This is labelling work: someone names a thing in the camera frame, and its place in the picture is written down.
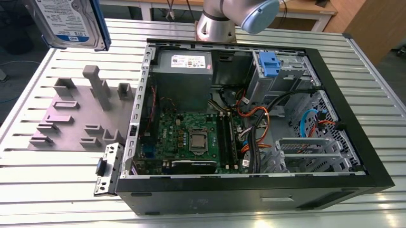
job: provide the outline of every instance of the wd hard drive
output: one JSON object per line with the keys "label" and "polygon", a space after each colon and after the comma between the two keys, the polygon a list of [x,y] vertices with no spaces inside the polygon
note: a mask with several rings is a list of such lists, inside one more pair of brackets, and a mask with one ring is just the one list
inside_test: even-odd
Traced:
{"label": "wd hard drive", "polygon": [[99,0],[24,0],[51,48],[107,51],[111,39]]}

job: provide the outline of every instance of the ram slot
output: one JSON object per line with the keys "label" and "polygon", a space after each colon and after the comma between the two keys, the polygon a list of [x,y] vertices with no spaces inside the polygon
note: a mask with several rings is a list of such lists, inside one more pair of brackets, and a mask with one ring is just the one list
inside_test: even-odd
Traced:
{"label": "ram slot", "polygon": [[226,136],[225,136],[225,125],[223,125],[223,117],[217,117],[217,138],[218,138],[218,147],[219,147],[219,154],[221,154],[221,167],[225,168],[229,164],[227,159],[227,143],[226,143]]}
{"label": "ram slot", "polygon": [[223,117],[223,127],[225,127],[225,141],[226,141],[226,156],[227,156],[227,165],[230,168],[234,169],[234,154],[233,154],[233,128],[230,125],[230,118],[229,116]]}
{"label": "ram slot", "polygon": [[233,165],[233,169],[234,167],[237,167],[238,169],[238,164],[239,164],[239,158],[238,158],[238,154],[237,154],[237,136],[234,133],[234,121],[233,121],[233,115],[230,115],[230,131],[231,131],[231,135],[230,135],[230,140],[231,140],[231,165]]}

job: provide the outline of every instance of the aluminum slotted table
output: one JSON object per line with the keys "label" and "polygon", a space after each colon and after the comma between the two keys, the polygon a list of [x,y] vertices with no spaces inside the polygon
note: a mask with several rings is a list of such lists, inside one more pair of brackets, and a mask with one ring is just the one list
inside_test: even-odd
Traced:
{"label": "aluminum slotted table", "polygon": [[237,31],[239,43],[317,48],[363,126],[396,187],[321,211],[139,217],[119,197],[92,196],[100,152],[27,150],[56,92],[59,77],[76,85],[84,65],[98,65],[110,86],[138,86],[146,39],[194,40],[194,25],[107,20],[108,52],[51,49],[0,128],[0,227],[400,227],[406,224],[406,109],[359,47],[341,34],[267,29]]}

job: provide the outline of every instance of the sticker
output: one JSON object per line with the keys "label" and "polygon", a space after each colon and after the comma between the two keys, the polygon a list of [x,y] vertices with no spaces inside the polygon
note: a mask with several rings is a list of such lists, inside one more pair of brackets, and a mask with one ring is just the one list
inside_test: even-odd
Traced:
{"label": "sticker", "polygon": [[250,166],[250,161],[249,160],[242,160],[242,166],[249,167]]}
{"label": "sticker", "polygon": [[172,56],[171,67],[206,68],[205,56]]}
{"label": "sticker", "polygon": [[334,12],[327,12],[327,11],[321,11],[319,13],[321,13],[321,14],[330,14],[330,15],[334,15],[334,14],[335,14]]}
{"label": "sticker", "polygon": [[86,42],[90,39],[88,30],[80,13],[80,6],[67,0],[36,0],[54,34],[66,41]]}
{"label": "sticker", "polygon": [[243,96],[241,99],[246,104],[249,104],[250,100]]}

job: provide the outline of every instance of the blue drive bracket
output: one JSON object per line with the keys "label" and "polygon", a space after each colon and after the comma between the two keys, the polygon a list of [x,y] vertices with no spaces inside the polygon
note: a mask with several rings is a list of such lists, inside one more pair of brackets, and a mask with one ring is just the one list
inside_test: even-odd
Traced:
{"label": "blue drive bracket", "polygon": [[266,77],[277,77],[281,71],[281,61],[273,52],[259,52],[259,63]]}

